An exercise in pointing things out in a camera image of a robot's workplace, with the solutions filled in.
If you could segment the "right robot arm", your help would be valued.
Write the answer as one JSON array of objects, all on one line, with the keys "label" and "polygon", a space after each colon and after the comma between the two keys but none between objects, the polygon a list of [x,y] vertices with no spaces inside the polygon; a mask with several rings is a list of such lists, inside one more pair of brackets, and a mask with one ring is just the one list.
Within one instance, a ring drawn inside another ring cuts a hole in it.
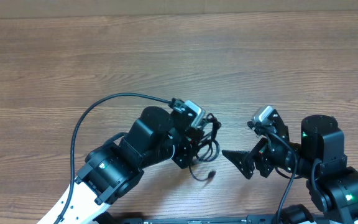
[{"label": "right robot arm", "polygon": [[301,122],[301,143],[290,141],[288,126],[278,115],[248,122],[261,139],[251,151],[223,150],[246,179],[255,170],[268,177],[283,169],[288,178],[305,178],[316,208],[337,223],[358,222],[358,171],[347,165],[344,133],[332,116],[316,114]]}]

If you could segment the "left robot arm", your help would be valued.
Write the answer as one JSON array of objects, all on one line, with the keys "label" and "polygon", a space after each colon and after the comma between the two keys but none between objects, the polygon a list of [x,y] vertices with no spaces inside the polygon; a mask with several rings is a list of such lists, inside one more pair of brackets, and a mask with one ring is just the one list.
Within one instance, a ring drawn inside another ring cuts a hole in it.
[{"label": "left robot arm", "polygon": [[173,160],[184,169],[198,151],[204,109],[191,105],[171,113],[146,107],[128,133],[119,133],[91,151],[77,172],[73,192],[66,191],[41,223],[92,223],[140,181],[146,167]]}]

